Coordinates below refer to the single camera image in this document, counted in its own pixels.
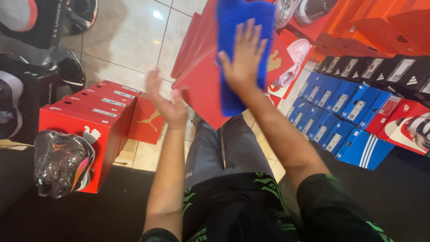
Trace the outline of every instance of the left hand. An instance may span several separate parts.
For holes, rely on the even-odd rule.
[[[161,77],[158,75],[159,72],[159,69],[155,68],[148,73],[146,78],[146,94],[158,112],[160,112],[161,116],[166,120],[169,129],[185,129],[188,114],[181,98],[181,93],[184,91],[184,88],[173,90],[172,102],[164,99],[159,94],[162,81]]]

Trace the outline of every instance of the barcode label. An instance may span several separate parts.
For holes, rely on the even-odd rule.
[[[409,68],[414,64],[415,60],[403,59],[397,65],[396,69],[388,77],[387,81],[398,82],[402,78],[403,74],[409,70]]]
[[[331,91],[326,91],[326,93],[322,97],[321,101],[318,103],[318,106],[322,107],[324,105],[324,103],[327,101],[327,99],[329,99],[331,94],[332,94]]]
[[[319,87],[314,87],[312,92],[310,93],[309,97],[307,98],[307,100],[312,102],[312,99],[313,99],[313,97],[315,97],[318,90],[319,90]]]
[[[306,134],[312,124],[313,124],[313,119],[310,118],[309,121],[307,122],[307,124],[305,125],[302,133]]]
[[[123,93],[123,92],[120,92],[120,91],[114,91],[114,94],[118,94],[118,95],[125,96],[125,97],[128,97],[128,98],[134,98],[133,95],[126,94],[126,93]]]
[[[391,112],[395,109],[397,104],[400,102],[401,98],[396,96],[391,96],[382,106],[378,113],[383,115],[390,115]]]
[[[348,119],[354,121],[357,115],[360,113],[361,109],[363,109],[364,105],[366,105],[363,101],[358,101],[358,103],[354,106],[350,114],[348,115]]]
[[[351,72],[352,68],[354,68],[355,64],[357,64],[358,59],[351,59],[346,66],[345,70],[342,72],[341,77],[347,77]]]
[[[115,104],[115,105],[118,105],[118,106],[121,106],[121,107],[125,107],[126,106],[125,103],[113,101],[113,100],[110,100],[110,99],[107,99],[107,98],[103,98],[102,101],[103,102],[112,103],[112,104]]]
[[[319,140],[321,139],[321,137],[324,135],[324,133],[326,132],[327,127],[326,126],[321,126],[321,128],[318,130],[318,133],[316,134],[314,140],[319,142]]]
[[[302,116],[303,116],[303,113],[302,112],[298,112],[298,115],[297,115],[296,119],[293,122],[294,126],[297,125],[297,123],[300,121],[300,119],[301,119]]]
[[[109,116],[114,117],[114,118],[117,117],[117,115],[114,114],[114,113],[106,112],[106,111],[103,111],[103,110],[100,110],[100,109],[93,109],[92,111],[93,112],[98,112],[98,113],[101,113],[101,114],[104,114],[104,115],[109,115]]]
[[[423,88],[421,88],[420,92],[422,92],[422,93],[429,93],[430,94],[430,79],[423,86]]]
[[[125,89],[125,90],[129,90],[129,91],[135,92],[135,93],[140,93],[140,91],[139,91],[139,90],[136,90],[136,89],[133,89],[133,88],[130,88],[130,87],[122,86],[121,88],[123,88],[123,89]]]
[[[306,90],[306,88],[307,88],[307,85],[308,85],[308,82],[305,82],[304,84],[303,84],[303,86],[301,87],[301,89],[300,89],[300,92],[298,92],[298,95],[299,96],[301,96],[303,93],[304,93],[304,91]]]
[[[330,64],[329,68],[326,70],[326,72],[327,72],[327,73],[331,73],[331,72],[333,71],[333,68],[334,68],[334,67],[335,67],[335,65],[338,63],[339,59],[340,59],[340,57],[335,57],[335,58],[332,60],[332,62],[331,62],[331,64]]]
[[[361,77],[369,79],[373,73],[376,71],[378,66],[382,63],[384,59],[381,58],[375,58],[373,59],[372,63],[367,67],[367,69],[364,71],[363,75]]]
[[[339,100],[336,102],[335,106],[333,107],[333,111],[337,112],[342,107],[342,105],[345,103],[345,101],[348,99],[348,95],[342,94],[342,96],[339,98]]]
[[[321,63],[318,63],[318,64],[315,66],[314,70],[318,70],[320,65],[321,65]]]
[[[339,140],[341,140],[342,136],[335,134],[332,138],[332,140],[330,140],[329,144],[327,145],[327,150],[332,152],[332,150],[334,149],[334,147],[338,144]]]
[[[293,111],[294,111],[294,107],[291,107],[290,110],[288,110],[286,117],[290,118],[290,115],[293,113]]]

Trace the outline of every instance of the person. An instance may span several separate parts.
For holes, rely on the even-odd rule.
[[[227,83],[251,110],[297,195],[297,226],[255,134],[242,115],[221,130],[203,119],[196,126],[187,162],[184,88],[172,102],[159,94],[158,69],[147,93],[168,123],[147,203],[143,242],[202,241],[392,241],[343,191],[312,145],[257,87],[267,40],[254,20],[237,25],[233,61],[219,53]],[[221,153],[224,141],[225,167]]]

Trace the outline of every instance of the adidas logo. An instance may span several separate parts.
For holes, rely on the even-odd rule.
[[[376,79],[377,81],[380,81],[380,80],[383,80],[384,79],[384,75],[381,73],[380,75],[379,75],[379,77]]]
[[[414,85],[414,84],[417,84],[417,83],[418,83],[417,78],[416,78],[415,76],[413,76],[413,77],[409,80],[408,84],[406,84],[406,85]]]

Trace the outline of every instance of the white tile floor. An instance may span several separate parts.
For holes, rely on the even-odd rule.
[[[80,58],[87,85],[108,79],[145,91],[148,70],[158,66],[162,71],[161,93],[171,97],[175,80],[170,72],[194,12],[201,13],[206,0],[103,0],[94,26],[84,34],[65,37],[61,43]],[[313,65],[307,64],[289,97],[279,104],[284,115],[294,102]],[[285,171],[268,145],[249,111],[244,112],[247,124],[257,136],[277,181]],[[188,122],[185,156],[194,139],[195,129]],[[164,133],[157,145],[129,140],[115,163],[131,168],[155,171]]]

